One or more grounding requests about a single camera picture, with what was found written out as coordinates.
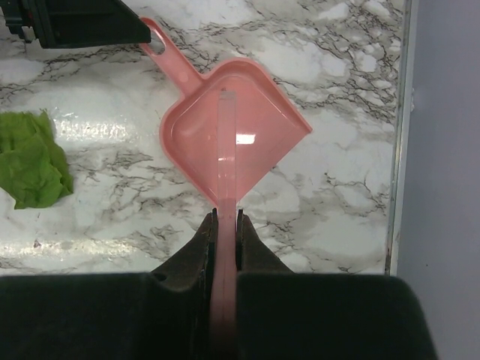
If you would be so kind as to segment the pink plastic dustpan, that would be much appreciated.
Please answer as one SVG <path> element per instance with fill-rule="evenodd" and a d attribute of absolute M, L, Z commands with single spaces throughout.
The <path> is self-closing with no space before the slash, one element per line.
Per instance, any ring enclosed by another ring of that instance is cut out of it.
<path fill-rule="evenodd" d="M 219 207 L 239 201 L 311 131 L 267 71 L 249 58 L 230 58 L 200 73 L 149 18 L 164 45 L 142 48 L 181 97 L 163 115 L 164 154 Z"/>

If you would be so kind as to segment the pink hand brush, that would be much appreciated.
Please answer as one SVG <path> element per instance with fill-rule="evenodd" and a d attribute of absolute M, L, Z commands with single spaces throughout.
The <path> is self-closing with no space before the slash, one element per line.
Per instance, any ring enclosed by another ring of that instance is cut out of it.
<path fill-rule="evenodd" d="M 211 351 L 216 359 L 236 352 L 236 93 L 220 90 L 217 108 L 217 216 L 210 304 Z"/>

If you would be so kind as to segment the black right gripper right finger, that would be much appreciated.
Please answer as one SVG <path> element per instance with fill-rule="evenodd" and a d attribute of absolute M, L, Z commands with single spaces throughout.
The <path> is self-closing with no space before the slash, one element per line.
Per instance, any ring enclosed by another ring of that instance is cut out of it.
<path fill-rule="evenodd" d="M 384 274 L 295 273 L 239 213 L 239 359 L 436 359 L 419 300 Z"/>

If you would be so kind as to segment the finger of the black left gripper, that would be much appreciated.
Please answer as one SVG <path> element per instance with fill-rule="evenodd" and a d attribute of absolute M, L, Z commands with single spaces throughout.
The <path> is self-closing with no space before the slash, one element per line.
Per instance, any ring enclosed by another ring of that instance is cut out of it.
<path fill-rule="evenodd" d="M 44 49 L 79 49 L 151 41 L 149 27 L 119 0 L 4 0 L 10 33 Z"/>

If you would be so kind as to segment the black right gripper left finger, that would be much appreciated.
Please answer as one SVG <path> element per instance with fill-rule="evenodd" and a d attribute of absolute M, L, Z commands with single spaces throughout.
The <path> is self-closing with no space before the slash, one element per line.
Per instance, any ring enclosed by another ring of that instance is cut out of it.
<path fill-rule="evenodd" d="M 3 359 L 204 359 L 218 216 L 147 272 L 1 278 Z"/>

